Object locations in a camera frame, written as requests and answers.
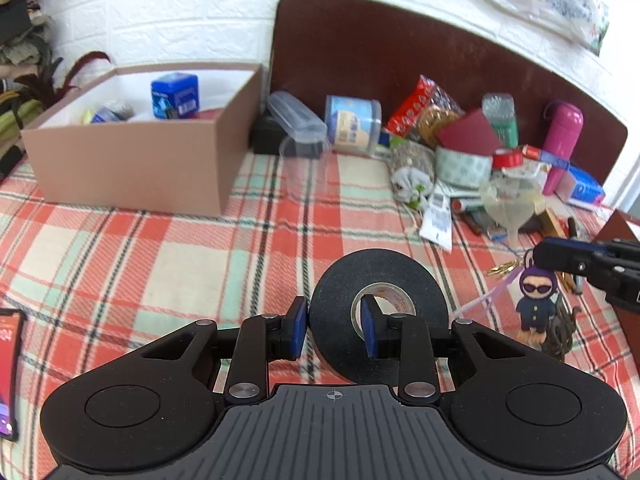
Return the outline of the purple doll keychain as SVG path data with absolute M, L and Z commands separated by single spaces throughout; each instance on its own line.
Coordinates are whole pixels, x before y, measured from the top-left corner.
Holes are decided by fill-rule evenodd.
M 518 340 L 542 346 L 547 339 L 550 321 L 555 316 L 552 297 L 558 291 L 558 279 L 552 271 L 538 268 L 531 249 L 525 253 L 523 262 L 524 270 L 518 281 L 522 296 L 516 305 L 520 316 Z

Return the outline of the blue cotton swab jar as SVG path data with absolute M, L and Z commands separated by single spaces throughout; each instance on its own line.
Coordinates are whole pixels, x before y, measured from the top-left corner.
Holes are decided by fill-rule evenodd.
M 327 96 L 324 122 L 335 151 L 372 156 L 382 129 L 382 108 L 378 100 Z

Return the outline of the plaid tablecloth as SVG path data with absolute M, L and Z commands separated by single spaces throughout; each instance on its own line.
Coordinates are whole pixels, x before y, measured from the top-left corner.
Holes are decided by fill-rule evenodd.
M 326 194 L 296 202 L 272 156 L 244 159 L 218 218 L 47 203 L 32 167 L 1 187 L 1 303 L 26 315 L 17 362 L 18 438 L 1 445 L 8 479 L 41 479 L 53 460 L 39 429 L 47 395 L 198 318 L 221 327 L 310 295 L 326 268 L 362 248 L 422 263 L 447 304 L 484 294 L 511 259 L 500 243 L 452 224 L 452 247 L 419 236 L 382 162 L 335 156 Z

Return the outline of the left cardboard box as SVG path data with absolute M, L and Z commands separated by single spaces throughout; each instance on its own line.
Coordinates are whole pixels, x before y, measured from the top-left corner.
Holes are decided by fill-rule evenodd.
M 202 118 L 160 120 L 152 81 L 198 76 Z M 50 203 L 217 217 L 260 113 L 262 66 L 189 62 L 114 68 L 25 127 L 32 170 Z

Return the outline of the dark red sandpaper sheet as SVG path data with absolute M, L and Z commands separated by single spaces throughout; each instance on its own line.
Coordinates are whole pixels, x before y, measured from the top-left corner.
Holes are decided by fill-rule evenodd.
M 491 156 L 502 147 L 494 128 L 478 108 L 436 133 L 439 145 L 465 154 Z

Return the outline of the pink thermos bottle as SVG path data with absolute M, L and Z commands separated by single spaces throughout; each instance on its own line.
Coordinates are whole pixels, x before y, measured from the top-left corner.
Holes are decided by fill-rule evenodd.
M 542 149 L 556 157 L 570 160 L 582 133 L 584 114 L 574 104 L 554 100 L 544 108 L 544 119 L 548 120 L 549 129 Z

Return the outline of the white tube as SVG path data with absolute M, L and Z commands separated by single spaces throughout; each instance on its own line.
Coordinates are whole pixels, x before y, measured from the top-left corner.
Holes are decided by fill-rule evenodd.
M 423 209 L 422 224 L 419 231 L 424 240 L 439 246 L 445 252 L 451 252 L 451 208 L 450 198 L 438 183 Z

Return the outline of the black tape roll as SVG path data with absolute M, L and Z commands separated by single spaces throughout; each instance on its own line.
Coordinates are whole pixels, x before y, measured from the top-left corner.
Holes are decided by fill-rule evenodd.
M 398 363 L 367 355 L 359 321 L 360 300 L 366 295 L 373 296 L 386 314 L 423 318 L 432 332 L 448 328 L 446 300 L 425 266 L 390 249 L 352 252 L 322 274 L 309 307 L 318 355 L 350 382 L 395 387 Z

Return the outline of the red cap marker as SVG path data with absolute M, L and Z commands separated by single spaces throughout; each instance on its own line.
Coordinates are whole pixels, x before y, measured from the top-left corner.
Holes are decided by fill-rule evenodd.
M 455 198 L 451 201 L 451 209 L 457 214 L 473 210 L 483 209 L 483 201 L 480 198 Z

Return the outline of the red blue toothpaste box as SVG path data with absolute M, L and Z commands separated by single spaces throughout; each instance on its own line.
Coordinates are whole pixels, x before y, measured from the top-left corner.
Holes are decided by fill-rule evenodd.
M 525 144 L 522 146 L 522 153 L 524 157 L 536 160 L 536 162 L 542 162 L 543 164 L 548 164 L 563 170 L 570 168 L 570 162 L 568 160 L 542 150 L 541 148 L 535 148 L 534 146 Z

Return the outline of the red snack bag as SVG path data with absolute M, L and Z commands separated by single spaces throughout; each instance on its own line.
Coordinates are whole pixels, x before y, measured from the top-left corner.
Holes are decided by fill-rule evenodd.
M 390 115 L 385 130 L 393 136 L 436 148 L 439 144 L 436 134 L 464 114 L 439 84 L 421 76 L 410 96 Z

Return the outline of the clear plastic cup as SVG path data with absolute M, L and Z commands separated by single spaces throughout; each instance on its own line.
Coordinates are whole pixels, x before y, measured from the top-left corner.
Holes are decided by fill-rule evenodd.
M 306 202 L 328 188 L 331 144 L 327 138 L 300 142 L 286 136 L 279 146 L 286 194 L 292 200 Z

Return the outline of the dark brown headboard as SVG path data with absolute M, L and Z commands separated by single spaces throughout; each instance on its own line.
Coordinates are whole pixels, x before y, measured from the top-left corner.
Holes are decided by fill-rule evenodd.
M 514 97 L 523 142 L 541 145 L 553 100 L 584 114 L 572 161 L 599 182 L 612 172 L 628 129 L 603 105 L 540 64 L 437 18 L 374 0 L 280 0 L 270 85 L 322 113 L 326 97 L 376 99 L 390 117 L 419 77 L 433 79 L 466 110 L 489 92 Z

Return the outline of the clear plastic funnel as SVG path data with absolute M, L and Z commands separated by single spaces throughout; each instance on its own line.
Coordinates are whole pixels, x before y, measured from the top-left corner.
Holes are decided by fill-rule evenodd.
M 518 230 L 546 208 L 538 182 L 493 174 L 480 187 L 480 199 L 489 217 L 506 229 L 511 248 L 518 248 Z

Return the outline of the blue floss box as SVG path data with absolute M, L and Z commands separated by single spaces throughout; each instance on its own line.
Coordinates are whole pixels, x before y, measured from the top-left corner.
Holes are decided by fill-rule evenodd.
M 170 73 L 151 82 L 152 111 L 157 119 L 183 119 L 198 114 L 198 76 Z

